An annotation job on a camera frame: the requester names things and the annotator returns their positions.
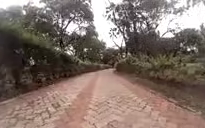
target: brick road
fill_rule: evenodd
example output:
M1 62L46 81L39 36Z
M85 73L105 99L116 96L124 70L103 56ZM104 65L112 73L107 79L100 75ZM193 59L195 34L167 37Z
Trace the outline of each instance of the brick road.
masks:
M105 70L0 103L0 128L205 128L205 120Z

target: overcast sky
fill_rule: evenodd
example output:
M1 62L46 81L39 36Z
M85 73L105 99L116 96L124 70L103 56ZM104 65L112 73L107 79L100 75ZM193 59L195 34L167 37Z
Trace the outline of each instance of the overcast sky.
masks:
M0 8L6 8L11 5L24 5L29 0L0 0ZM96 30L99 33L99 38L107 43L107 46L114 46L109 36L109 30L111 23L109 23L104 17L107 7L107 0L92 0L92 8L94 13L94 23ZM203 6L191 9L186 15L178 18L170 24L171 27L175 27L175 23L178 23L181 28L199 28L199 26L205 24L205 8ZM166 31L168 21L164 20L159 26L159 30Z

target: shrub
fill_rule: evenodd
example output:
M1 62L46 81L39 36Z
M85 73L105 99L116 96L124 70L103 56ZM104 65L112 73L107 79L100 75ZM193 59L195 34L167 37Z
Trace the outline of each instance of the shrub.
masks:
M189 56L129 56L116 65L116 70L176 83L205 81L205 66L190 60Z
M46 36L0 24L0 98L36 89L47 81L105 68L55 50Z

